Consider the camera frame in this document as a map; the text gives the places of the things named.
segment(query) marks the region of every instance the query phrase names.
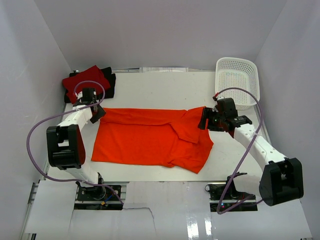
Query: black bracket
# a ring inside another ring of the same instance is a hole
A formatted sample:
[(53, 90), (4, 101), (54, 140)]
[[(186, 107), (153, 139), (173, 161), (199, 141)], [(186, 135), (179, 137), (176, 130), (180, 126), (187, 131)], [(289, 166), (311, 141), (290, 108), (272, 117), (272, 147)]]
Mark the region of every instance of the black bracket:
[(259, 192), (269, 206), (302, 198), (304, 185), (301, 162), (296, 158), (270, 162), (264, 167)]
[[(68, 146), (59, 146), (68, 140)], [(80, 169), (86, 160), (86, 150), (79, 126), (50, 126), (46, 130), (48, 160), (52, 167), (60, 170)]]
[(215, 132), (228, 132), (232, 137), (235, 128), (243, 124), (252, 124), (247, 116), (238, 116), (235, 102), (232, 98), (217, 100), (217, 106), (213, 108), (204, 107), (201, 120), (198, 124), (199, 129), (209, 129)]
[[(104, 179), (98, 172), (98, 184), (102, 184)], [(105, 201), (109, 196), (112, 196), (110, 201), (118, 201), (118, 198), (113, 194), (112, 190), (105, 186), (81, 186), (80, 182), (75, 182), (78, 185), (78, 194), (76, 199), (78, 201)], [(121, 185), (109, 185), (117, 195), (121, 196)]]

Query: red cloth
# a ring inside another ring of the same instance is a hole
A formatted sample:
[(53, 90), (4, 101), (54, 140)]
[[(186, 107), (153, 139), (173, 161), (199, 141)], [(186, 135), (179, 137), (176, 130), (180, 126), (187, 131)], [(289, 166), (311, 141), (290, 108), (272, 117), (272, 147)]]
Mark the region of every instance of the red cloth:
[(105, 108), (92, 161), (179, 166), (198, 173), (213, 142), (198, 124), (203, 107), (190, 110)]
[[(105, 91), (110, 88), (110, 84), (105, 78), (103, 72), (96, 65), (92, 66), (89, 69), (78, 73), (76, 76), (67, 77), (62, 80), (63, 86), (68, 90), (68, 93), (66, 95), (69, 97), (72, 104), (77, 101), (77, 97), (74, 94), (75, 86), (80, 82), (88, 80), (100, 83)], [(95, 88), (96, 95), (103, 93), (99, 85), (90, 82), (81, 84), (76, 89), (76, 93), (80, 93), (83, 88)]]

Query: white tabletop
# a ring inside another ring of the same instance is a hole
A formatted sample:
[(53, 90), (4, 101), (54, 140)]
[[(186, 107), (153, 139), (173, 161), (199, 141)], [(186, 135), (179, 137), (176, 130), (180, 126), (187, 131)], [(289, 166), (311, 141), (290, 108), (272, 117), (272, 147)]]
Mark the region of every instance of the white tabletop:
[[(215, 72), (144, 72), (117, 73), (114, 98), (105, 99), (104, 108), (139, 109), (192, 109), (200, 106), (214, 107)], [(255, 127), (258, 119), (255, 109), (239, 111), (250, 118)], [(81, 135), (91, 167), (99, 172), (106, 182), (130, 181), (220, 181), (232, 174), (245, 148), (226, 132), (210, 132), (214, 142), (209, 158), (202, 170), (195, 174), (180, 167), (128, 165), (109, 162), (92, 162), (93, 147), (99, 123), (90, 122)], [(262, 170), (248, 155), (240, 168), (241, 172), (261, 176)], [(50, 167), (49, 176), (68, 179), (72, 176), (56, 167)]]

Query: white basket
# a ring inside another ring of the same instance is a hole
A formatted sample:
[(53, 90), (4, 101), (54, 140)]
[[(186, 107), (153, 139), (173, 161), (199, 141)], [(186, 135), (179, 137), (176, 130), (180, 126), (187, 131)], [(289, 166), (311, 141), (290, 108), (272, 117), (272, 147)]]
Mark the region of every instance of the white basket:
[[(260, 88), (257, 66), (249, 60), (223, 57), (216, 62), (215, 92), (223, 89), (237, 87), (252, 93), (260, 100)], [(255, 100), (240, 90), (228, 90), (221, 93), (225, 98), (233, 98), (237, 110), (246, 110), (255, 105)]]

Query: white panel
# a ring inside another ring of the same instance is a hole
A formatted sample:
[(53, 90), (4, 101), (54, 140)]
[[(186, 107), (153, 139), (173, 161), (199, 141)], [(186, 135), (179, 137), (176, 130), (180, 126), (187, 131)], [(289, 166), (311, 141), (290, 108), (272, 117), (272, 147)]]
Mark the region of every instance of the white panel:
[(265, 124), (274, 146), (303, 167), (302, 206), (320, 239), (320, 2), (287, 2), (255, 63)]
[(156, 236), (149, 209), (123, 209), (121, 211), (74, 210), (68, 239), (158, 240), (159, 238)]
[(211, 213), (218, 240), (299, 240), (310, 238), (310, 230), (299, 200), (268, 206), (258, 211)]
[(130, 182), (123, 208), (148, 208), (158, 239), (213, 240), (205, 182)]
[[(39, 179), (27, 155), (27, 133), (37, 121), (61, 112), (61, 80), (70, 68), (33, 0), (0, 1), (0, 29), (0, 233), (1, 239), (15, 240), (32, 183)], [(31, 138), (42, 167), (48, 126)]]
[(253, 61), (286, 0), (35, 0), (72, 69)]
[(77, 188), (75, 182), (41, 180), (25, 226), (25, 232), (67, 234), (74, 210)]

